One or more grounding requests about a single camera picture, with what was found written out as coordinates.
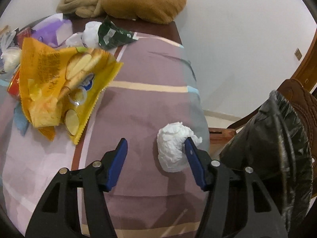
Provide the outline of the white tissue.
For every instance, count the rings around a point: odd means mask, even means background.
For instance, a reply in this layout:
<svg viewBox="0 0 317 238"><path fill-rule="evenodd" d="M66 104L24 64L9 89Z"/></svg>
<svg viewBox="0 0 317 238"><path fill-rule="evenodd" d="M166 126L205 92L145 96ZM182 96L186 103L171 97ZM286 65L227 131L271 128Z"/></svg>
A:
<svg viewBox="0 0 317 238"><path fill-rule="evenodd" d="M193 130L182 122L170 123L158 131L158 161L162 170L176 173L189 166L184 152L184 142L187 138L191 138L196 146L202 143L202 137L197 137Z"/></svg>

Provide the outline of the light blue wrapper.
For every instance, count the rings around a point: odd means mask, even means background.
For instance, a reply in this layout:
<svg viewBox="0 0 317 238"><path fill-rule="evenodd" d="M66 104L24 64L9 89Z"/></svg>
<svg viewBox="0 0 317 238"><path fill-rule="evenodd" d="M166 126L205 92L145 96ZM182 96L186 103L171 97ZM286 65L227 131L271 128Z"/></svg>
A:
<svg viewBox="0 0 317 238"><path fill-rule="evenodd" d="M29 127L29 121L23 113L21 102L18 102L14 108L13 121L21 136L25 136Z"/></svg>

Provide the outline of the yellow chip bag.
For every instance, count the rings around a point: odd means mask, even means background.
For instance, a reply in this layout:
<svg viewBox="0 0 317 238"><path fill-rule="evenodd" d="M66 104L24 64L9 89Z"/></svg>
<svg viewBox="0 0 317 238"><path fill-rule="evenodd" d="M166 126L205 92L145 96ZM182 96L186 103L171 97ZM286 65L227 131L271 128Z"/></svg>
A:
<svg viewBox="0 0 317 238"><path fill-rule="evenodd" d="M64 125L78 144L100 97L123 63L101 48L53 49L25 38L19 68L19 93L27 120L48 140Z"/></svg>

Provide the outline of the red cardboard box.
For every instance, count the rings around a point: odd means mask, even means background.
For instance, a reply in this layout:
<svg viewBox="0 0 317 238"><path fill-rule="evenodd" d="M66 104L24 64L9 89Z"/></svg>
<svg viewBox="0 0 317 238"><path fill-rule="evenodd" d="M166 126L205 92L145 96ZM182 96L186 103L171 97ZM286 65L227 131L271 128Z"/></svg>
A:
<svg viewBox="0 0 317 238"><path fill-rule="evenodd" d="M20 90L19 90L19 78L20 78L20 69L14 73L11 82L7 88L8 94L13 97L15 100L20 100Z"/></svg>

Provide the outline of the dark green snack wrapper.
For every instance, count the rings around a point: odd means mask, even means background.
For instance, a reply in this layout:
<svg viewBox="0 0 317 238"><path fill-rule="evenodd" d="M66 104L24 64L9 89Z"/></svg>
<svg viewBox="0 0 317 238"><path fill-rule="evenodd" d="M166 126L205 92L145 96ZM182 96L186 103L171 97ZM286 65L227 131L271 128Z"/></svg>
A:
<svg viewBox="0 0 317 238"><path fill-rule="evenodd" d="M135 32L117 27L107 16L98 29L98 44L104 50L131 44L139 38Z"/></svg>

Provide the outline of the black trash bag bin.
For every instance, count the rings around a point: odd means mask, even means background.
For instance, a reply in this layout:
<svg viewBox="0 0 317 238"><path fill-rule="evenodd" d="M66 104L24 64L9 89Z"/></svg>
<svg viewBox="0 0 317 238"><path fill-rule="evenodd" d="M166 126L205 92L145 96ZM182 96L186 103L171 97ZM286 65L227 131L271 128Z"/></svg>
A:
<svg viewBox="0 0 317 238"><path fill-rule="evenodd" d="M256 115L226 144L220 160L236 170L253 168L289 234L303 222L312 195L312 157L305 128L280 92L270 92Z"/></svg>

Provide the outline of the white plastic bag with trash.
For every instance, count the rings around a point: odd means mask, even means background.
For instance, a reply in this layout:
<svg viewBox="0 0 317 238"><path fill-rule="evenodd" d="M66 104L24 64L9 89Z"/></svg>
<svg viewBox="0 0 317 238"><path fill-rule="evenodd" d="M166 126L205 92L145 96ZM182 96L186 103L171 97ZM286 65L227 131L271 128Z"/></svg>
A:
<svg viewBox="0 0 317 238"><path fill-rule="evenodd" d="M84 31L74 33L65 41L65 45L67 47L98 48L98 30L101 25L102 22L96 21L86 23Z"/></svg>

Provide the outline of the brown wooden chair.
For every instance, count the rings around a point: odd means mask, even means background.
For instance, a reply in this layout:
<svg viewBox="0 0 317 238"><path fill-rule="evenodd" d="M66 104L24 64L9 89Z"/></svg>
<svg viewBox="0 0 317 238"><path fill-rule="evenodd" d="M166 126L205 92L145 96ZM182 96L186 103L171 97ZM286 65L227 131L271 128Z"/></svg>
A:
<svg viewBox="0 0 317 238"><path fill-rule="evenodd" d="M316 36L313 37L308 52L290 79L285 80L278 91L291 103L299 115L309 140L313 159L313 193L316 197ZM210 153L220 151L256 113L234 122L227 128L209 128Z"/></svg>

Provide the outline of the patchwork tablecloth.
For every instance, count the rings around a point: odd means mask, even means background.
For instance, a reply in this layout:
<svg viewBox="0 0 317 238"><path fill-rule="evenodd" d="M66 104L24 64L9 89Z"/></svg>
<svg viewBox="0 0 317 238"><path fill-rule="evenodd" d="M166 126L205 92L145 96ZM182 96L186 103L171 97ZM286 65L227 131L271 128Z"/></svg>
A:
<svg viewBox="0 0 317 238"><path fill-rule="evenodd" d="M195 74L180 45L178 29L144 21L115 20L135 31L139 41L119 48L123 63L100 96L87 130L74 145L63 126L53 141L29 127L21 135L13 122L16 100L1 88L1 206L25 233L44 190L62 167L84 168L115 149L121 138L128 153L115 188L105 194L119 237L194 237L205 207L205 193L190 169L162 170L157 134L181 122L202 138L209 132Z"/></svg>

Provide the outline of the white dough in plastic bag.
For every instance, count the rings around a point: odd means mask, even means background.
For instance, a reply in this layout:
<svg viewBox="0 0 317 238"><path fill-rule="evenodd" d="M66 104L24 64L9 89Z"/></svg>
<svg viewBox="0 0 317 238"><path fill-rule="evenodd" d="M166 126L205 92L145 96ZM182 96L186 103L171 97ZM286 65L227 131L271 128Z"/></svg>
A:
<svg viewBox="0 0 317 238"><path fill-rule="evenodd" d="M1 74L13 72L21 59L21 48L14 43L16 31L4 33L1 36Z"/></svg>

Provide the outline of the purple tissue pack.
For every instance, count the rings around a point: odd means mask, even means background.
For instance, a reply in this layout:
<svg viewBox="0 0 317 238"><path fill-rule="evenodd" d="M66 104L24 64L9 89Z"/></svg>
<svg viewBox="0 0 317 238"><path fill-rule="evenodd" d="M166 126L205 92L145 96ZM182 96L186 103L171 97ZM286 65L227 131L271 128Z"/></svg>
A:
<svg viewBox="0 0 317 238"><path fill-rule="evenodd" d="M31 37L52 48L60 47L73 34L73 24L63 13L51 15L31 28Z"/></svg>

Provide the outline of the red drink can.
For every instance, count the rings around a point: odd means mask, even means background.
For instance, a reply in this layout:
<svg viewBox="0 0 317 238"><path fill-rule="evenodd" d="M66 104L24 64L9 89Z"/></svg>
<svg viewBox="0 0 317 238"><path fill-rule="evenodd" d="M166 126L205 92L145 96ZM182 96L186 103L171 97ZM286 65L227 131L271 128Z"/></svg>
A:
<svg viewBox="0 0 317 238"><path fill-rule="evenodd" d="M17 45L22 48L23 46L23 40L25 38L31 37L32 35L32 30L31 28L25 27L23 30L21 30L20 32L17 33L16 37L17 37Z"/></svg>

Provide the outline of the beige fleece blanket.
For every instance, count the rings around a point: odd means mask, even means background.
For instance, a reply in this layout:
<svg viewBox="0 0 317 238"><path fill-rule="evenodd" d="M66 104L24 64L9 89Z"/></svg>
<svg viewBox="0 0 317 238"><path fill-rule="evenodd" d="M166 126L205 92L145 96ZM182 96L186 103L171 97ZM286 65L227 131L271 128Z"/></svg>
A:
<svg viewBox="0 0 317 238"><path fill-rule="evenodd" d="M57 13L75 14L80 18L96 18L104 13L102 0L60 0Z"/></svg>

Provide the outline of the brown cloud-shaped pillow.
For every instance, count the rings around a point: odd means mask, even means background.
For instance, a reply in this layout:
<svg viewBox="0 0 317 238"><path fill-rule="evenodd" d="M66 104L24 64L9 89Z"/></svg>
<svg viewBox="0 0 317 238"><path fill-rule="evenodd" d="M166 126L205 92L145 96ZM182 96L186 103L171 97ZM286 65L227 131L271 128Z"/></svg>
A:
<svg viewBox="0 0 317 238"><path fill-rule="evenodd" d="M111 17L165 25L185 6L186 0L102 0L103 10Z"/></svg>

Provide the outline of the wall socket plate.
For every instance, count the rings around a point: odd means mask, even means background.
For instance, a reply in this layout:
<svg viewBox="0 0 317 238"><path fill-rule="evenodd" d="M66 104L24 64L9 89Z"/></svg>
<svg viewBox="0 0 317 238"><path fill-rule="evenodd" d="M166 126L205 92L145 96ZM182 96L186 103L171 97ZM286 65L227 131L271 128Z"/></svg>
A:
<svg viewBox="0 0 317 238"><path fill-rule="evenodd" d="M300 49L298 49L298 48L296 49L294 55L296 56L296 58L297 58L298 61L300 61L301 58L302 58L302 56L303 56L302 53L301 53L301 51L300 51Z"/></svg>

